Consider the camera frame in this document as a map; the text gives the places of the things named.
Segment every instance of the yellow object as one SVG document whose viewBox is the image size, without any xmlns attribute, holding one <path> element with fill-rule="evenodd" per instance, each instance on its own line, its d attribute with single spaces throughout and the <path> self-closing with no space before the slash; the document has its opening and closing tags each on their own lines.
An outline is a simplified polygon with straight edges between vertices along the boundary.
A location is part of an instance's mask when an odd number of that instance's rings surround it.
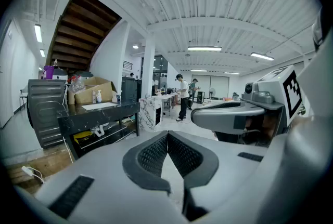
<svg viewBox="0 0 333 224">
<path fill-rule="evenodd" d="M 81 133 L 78 133 L 76 135 L 73 136 L 74 141 L 79 143 L 78 139 L 81 139 L 80 141 L 85 141 L 89 138 L 90 135 L 92 135 L 93 133 L 89 130 L 83 131 Z"/>
</svg>

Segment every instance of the table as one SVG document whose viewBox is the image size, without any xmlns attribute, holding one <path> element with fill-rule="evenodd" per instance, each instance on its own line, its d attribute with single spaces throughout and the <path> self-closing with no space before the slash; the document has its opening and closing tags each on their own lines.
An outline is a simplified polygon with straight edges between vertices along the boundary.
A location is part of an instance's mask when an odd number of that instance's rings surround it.
<svg viewBox="0 0 333 224">
<path fill-rule="evenodd" d="M 86 110 L 84 104 L 64 105 L 57 111 L 57 119 L 61 135 L 66 139 L 68 146 L 77 160 L 87 152 L 95 148 L 118 142 L 132 134 L 126 126 L 122 125 L 124 117 L 135 115 L 136 135 L 139 136 L 138 112 L 140 111 L 139 102 L 122 102 L 114 106 Z M 91 144 L 81 148 L 73 139 L 73 135 L 82 131 L 89 130 L 104 123 L 119 121 L 119 127 L 112 127 L 101 137 L 97 137 Z"/>
<path fill-rule="evenodd" d="M 169 95 L 163 95 L 163 96 L 152 96 L 152 99 L 160 99 L 160 100 L 168 100 L 169 101 L 169 116 L 170 116 L 170 107 L 172 106 L 172 109 L 174 107 L 174 104 L 171 105 L 171 99 L 178 95 L 177 93 L 172 93 Z M 162 103 L 162 112 L 164 111 L 164 102 Z"/>
</svg>

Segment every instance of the man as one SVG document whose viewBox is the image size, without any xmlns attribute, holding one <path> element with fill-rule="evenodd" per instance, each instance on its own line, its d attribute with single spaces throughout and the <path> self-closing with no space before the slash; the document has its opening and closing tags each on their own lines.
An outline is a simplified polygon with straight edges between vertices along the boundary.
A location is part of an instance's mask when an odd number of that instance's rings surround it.
<svg viewBox="0 0 333 224">
<path fill-rule="evenodd" d="M 177 74 L 176 80 L 181 83 L 181 88 L 177 90 L 177 92 L 181 92 L 181 111 L 179 112 L 179 118 L 176 119 L 176 121 L 181 122 L 186 118 L 187 100 L 189 98 L 188 82 L 183 79 L 181 74 Z"/>
<path fill-rule="evenodd" d="M 196 90 L 200 89 L 200 88 L 196 87 L 197 82 L 198 82 L 198 80 L 194 78 L 192 80 L 192 83 L 190 83 L 188 86 L 189 90 L 191 90 L 191 92 L 192 92 L 192 104 L 194 103 L 194 95 L 196 94 Z"/>
</svg>

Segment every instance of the cardboard box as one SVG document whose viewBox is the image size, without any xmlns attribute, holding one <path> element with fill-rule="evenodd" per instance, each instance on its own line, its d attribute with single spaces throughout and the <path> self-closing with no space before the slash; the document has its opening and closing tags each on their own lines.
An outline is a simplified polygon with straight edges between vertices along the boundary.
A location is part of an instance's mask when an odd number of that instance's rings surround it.
<svg viewBox="0 0 333 224">
<path fill-rule="evenodd" d="M 75 102 L 78 104 L 92 103 L 93 90 L 96 91 L 96 94 L 98 93 L 98 90 L 101 90 L 102 102 L 112 101 L 112 91 L 117 92 L 113 82 L 96 76 L 88 78 L 84 81 L 84 84 L 86 85 L 86 90 L 78 94 L 74 94 L 70 90 L 68 90 L 68 104 L 75 104 Z"/>
</svg>

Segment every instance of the bottle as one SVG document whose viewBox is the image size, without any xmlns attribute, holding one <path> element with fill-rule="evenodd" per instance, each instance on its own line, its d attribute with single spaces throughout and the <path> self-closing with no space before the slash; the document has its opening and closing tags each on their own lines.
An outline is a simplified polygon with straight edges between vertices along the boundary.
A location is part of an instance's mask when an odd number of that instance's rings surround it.
<svg viewBox="0 0 333 224">
<path fill-rule="evenodd" d="M 93 104 L 96 103 L 96 91 L 93 90 Z"/>
<path fill-rule="evenodd" d="M 98 90 L 97 103 L 101 103 L 102 102 L 102 94 L 100 92 L 101 92 L 101 90 Z"/>
</svg>

